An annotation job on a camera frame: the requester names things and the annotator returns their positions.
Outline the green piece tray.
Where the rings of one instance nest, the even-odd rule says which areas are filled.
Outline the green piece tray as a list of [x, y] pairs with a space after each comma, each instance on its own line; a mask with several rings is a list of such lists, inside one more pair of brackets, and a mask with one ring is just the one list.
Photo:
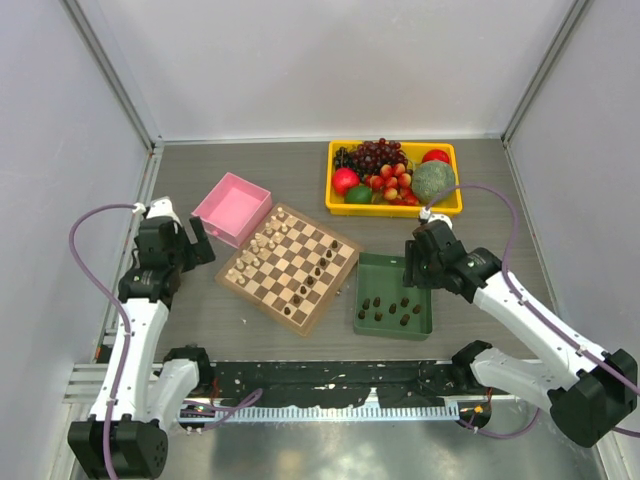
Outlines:
[[[431, 291], [403, 286], [402, 256], [362, 252], [357, 265], [354, 332], [395, 340], [424, 341], [432, 333]], [[366, 317], [360, 320], [363, 309]], [[404, 314], [410, 316], [400, 325]]]

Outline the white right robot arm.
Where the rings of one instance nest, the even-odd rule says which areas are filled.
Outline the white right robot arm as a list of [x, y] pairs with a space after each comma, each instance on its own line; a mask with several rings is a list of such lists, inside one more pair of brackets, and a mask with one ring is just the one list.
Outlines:
[[405, 243], [404, 285], [443, 289], [497, 319], [537, 360], [513, 358], [474, 341], [454, 357], [454, 386], [465, 394], [494, 387], [549, 414], [582, 447], [595, 445], [637, 407], [638, 364], [604, 351], [547, 309], [485, 248], [465, 250], [450, 219], [425, 209]]

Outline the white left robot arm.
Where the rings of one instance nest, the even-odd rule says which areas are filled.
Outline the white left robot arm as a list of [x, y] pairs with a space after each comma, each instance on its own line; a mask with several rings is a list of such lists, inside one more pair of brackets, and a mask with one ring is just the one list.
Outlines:
[[116, 293], [98, 287], [117, 310], [116, 339], [87, 419], [72, 422], [67, 437], [90, 479], [158, 478], [184, 401], [206, 396], [214, 383], [208, 355], [197, 346], [172, 350], [152, 377], [181, 275], [215, 259], [202, 221], [190, 219], [191, 242], [169, 198], [125, 208], [140, 218], [133, 264]]

